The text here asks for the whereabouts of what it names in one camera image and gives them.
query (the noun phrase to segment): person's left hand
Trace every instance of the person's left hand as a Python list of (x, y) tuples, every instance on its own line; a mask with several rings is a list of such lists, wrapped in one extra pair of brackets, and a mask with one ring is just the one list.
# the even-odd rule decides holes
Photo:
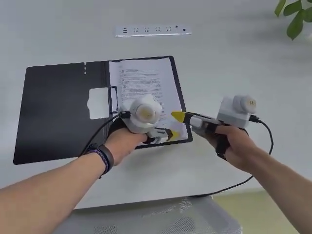
[(109, 135), (105, 146), (112, 153), (115, 161), (114, 166), (116, 166), (120, 164), (137, 145), (146, 140), (146, 134), (135, 134), (131, 133), (127, 128), (121, 128)]

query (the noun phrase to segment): white power strip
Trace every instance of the white power strip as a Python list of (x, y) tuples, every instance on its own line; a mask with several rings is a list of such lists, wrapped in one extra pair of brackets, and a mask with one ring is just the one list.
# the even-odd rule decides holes
[(183, 24), (170, 25), (125, 25), (116, 27), (116, 37), (145, 37), (145, 36), (170, 36), (190, 35), (190, 27)]

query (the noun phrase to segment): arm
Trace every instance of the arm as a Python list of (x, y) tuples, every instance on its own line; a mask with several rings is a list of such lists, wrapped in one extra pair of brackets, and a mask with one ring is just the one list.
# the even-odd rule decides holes
[(260, 151), (250, 157), (250, 173), (299, 233), (312, 233), (312, 182)]
[[(145, 135), (127, 129), (113, 132), (105, 146), (116, 164)], [(92, 153), (0, 190), (0, 233), (48, 234), (74, 209), (105, 170), (99, 155)]]
[[(312, 233), (312, 182), (259, 149), (244, 131), (218, 126), (216, 133), (228, 137), (227, 161), (252, 174), (300, 233)], [(216, 146), (213, 135), (201, 136)]]

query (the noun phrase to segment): floor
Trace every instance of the floor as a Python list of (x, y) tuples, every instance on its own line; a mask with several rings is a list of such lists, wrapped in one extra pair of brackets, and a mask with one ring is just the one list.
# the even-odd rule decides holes
[(265, 191), (214, 196), (243, 227), (243, 234), (297, 234)]

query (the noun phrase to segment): black wristband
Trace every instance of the black wristband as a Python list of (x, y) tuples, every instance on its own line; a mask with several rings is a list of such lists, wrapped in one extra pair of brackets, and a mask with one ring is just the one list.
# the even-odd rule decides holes
[(91, 144), (86, 151), (86, 154), (89, 153), (97, 153), (101, 157), (103, 163), (105, 164), (105, 171), (102, 175), (108, 173), (114, 166), (115, 161), (113, 155), (105, 145), (97, 146), (97, 144)]

